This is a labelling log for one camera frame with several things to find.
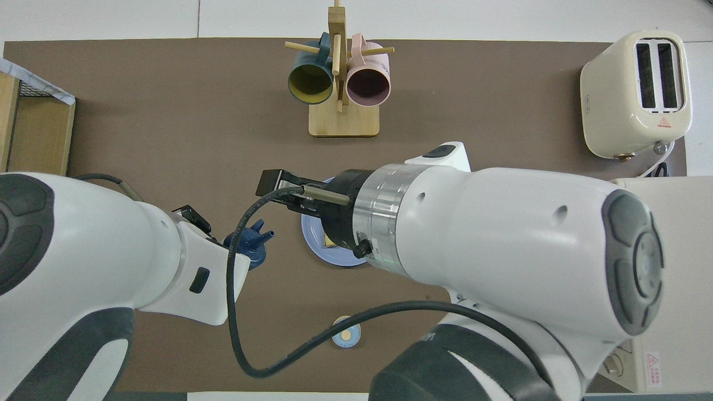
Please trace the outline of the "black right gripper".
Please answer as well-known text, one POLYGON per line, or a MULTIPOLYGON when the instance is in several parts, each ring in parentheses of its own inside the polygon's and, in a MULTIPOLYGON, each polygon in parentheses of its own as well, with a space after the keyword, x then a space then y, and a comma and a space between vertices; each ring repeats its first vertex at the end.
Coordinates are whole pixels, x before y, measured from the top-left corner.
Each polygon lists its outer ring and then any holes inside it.
MULTIPOLYGON (((364 182, 374 173, 373 170, 349 169, 337 174, 327 185, 326 190, 347 195, 349 203, 341 206, 324 202, 292 202, 287 208, 302 215, 321 219, 324 233, 337 246, 349 249, 355 257, 361 258, 372 253, 372 247, 367 239, 355 239, 353 230, 354 206, 364 182)), ((266 195, 269 192, 293 187, 314 186, 323 188, 324 182, 304 178, 283 169, 263 170, 256 188, 256 195, 266 195)))

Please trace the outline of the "blue-capped translucent squeeze bottle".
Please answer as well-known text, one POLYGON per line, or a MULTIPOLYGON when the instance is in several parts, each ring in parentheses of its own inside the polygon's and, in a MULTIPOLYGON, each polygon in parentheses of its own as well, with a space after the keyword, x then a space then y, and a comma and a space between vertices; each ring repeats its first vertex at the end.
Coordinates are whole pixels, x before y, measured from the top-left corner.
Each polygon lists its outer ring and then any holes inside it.
POLYGON ((252 226, 245 228, 238 240, 238 253, 249 257, 249 270, 253 271, 259 267, 267 257, 265 244, 273 239, 275 231, 269 230, 262 232, 265 221, 260 219, 252 226))

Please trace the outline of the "periwinkle blue plate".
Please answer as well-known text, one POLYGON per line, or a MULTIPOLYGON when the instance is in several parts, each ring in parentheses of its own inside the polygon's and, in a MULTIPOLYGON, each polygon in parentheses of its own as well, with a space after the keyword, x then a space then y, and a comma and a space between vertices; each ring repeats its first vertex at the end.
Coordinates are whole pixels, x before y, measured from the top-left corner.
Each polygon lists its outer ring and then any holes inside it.
POLYGON ((316 256, 332 266, 356 267, 366 263, 364 257, 357 258, 353 251, 339 246, 327 246, 321 220, 313 216, 301 216, 301 233, 307 246, 316 256))

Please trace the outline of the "brown table mat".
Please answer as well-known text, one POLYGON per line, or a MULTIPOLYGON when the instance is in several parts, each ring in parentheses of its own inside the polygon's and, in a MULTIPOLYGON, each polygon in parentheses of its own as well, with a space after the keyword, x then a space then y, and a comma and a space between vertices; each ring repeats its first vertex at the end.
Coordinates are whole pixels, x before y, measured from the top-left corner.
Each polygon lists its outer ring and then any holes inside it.
MULTIPOLYGON (((222 241, 255 202, 265 169, 323 180, 401 163, 451 140, 473 170, 514 167, 601 179, 637 176, 658 159, 596 157, 582 134, 580 71, 611 41, 426 41, 394 46, 392 93, 369 139, 318 139, 308 106, 288 92, 295 51, 270 38, 7 42, 11 60, 76 97, 69 175, 127 181, 168 211, 193 206, 222 241)), ((270 203, 252 221, 276 233, 237 302, 248 360, 264 368, 342 315, 402 300, 447 301, 446 290, 374 267, 343 269, 306 245, 301 215, 270 203)), ((267 379, 246 376, 226 325, 136 312, 114 392, 366 393, 372 377, 443 313, 410 311, 362 325, 356 347, 331 341, 267 379)))

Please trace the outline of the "wooden mug tree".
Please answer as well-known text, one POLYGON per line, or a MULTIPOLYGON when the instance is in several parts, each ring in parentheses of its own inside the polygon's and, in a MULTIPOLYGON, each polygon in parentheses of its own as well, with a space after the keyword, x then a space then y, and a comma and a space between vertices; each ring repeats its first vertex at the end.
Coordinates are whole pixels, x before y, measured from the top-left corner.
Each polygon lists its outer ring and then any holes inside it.
MULTIPOLYGON (((313 137, 323 138, 373 137, 380 131, 380 106, 359 106, 349 99, 346 91, 352 37, 347 34, 346 10, 341 0, 333 0, 332 6, 328 8, 327 33, 331 36, 333 89, 326 101, 321 104, 308 104, 308 132, 313 137)), ((296 52, 300 50, 318 52, 315 47, 290 41, 285 42, 285 47, 296 52)), ((367 51, 367 54, 380 53, 387 53, 390 57, 390 54, 394 53, 394 47, 383 46, 379 50, 367 51)))

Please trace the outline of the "dark teal mug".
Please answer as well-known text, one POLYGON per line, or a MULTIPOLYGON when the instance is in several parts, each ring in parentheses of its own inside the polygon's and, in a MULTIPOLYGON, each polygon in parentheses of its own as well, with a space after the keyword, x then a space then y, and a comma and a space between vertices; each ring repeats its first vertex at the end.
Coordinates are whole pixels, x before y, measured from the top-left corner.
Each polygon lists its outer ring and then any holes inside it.
POLYGON ((296 53, 287 88, 298 101, 321 104, 331 96, 333 89, 331 36, 324 31, 318 40, 308 41, 306 45, 317 48, 318 52, 300 50, 296 53))

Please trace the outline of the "pink mug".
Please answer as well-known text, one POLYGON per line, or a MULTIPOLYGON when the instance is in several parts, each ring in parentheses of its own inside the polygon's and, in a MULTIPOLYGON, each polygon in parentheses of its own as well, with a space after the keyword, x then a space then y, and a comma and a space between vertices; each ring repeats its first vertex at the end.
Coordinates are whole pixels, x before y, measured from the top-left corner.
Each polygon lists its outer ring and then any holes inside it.
POLYGON ((369 50, 382 48, 378 43, 366 41, 362 33, 352 36, 346 91, 349 99, 359 106, 380 106, 390 96, 389 54, 367 54, 369 50))

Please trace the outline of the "small blue jar wooden knob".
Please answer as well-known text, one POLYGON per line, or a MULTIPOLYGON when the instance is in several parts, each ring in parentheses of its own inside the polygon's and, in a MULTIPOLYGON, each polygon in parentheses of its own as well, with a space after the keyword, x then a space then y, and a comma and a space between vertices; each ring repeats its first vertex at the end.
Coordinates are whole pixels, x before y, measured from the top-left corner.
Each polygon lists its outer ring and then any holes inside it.
POLYGON ((331 337, 332 343, 342 349, 350 349, 359 344, 362 338, 361 325, 356 324, 347 327, 345 330, 331 337))

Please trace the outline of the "cream two-slot toaster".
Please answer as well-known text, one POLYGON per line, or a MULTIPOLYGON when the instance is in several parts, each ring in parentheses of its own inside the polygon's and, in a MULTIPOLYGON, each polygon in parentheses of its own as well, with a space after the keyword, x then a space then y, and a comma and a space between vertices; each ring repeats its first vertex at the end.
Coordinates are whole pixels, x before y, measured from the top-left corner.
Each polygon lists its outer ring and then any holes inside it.
POLYGON ((692 125, 687 54, 672 31, 633 31, 583 66, 583 135, 591 153, 622 160, 666 153, 692 125))

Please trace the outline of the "white toaster oven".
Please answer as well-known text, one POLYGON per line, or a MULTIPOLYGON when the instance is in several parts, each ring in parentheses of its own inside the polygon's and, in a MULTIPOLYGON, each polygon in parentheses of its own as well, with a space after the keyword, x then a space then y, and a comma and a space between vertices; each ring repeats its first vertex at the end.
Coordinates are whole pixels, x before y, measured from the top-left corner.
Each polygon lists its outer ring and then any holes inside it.
POLYGON ((713 393, 713 176, 620 178, 652 211, 663 243, 663 301, 599 375, 634 393, 713 393))

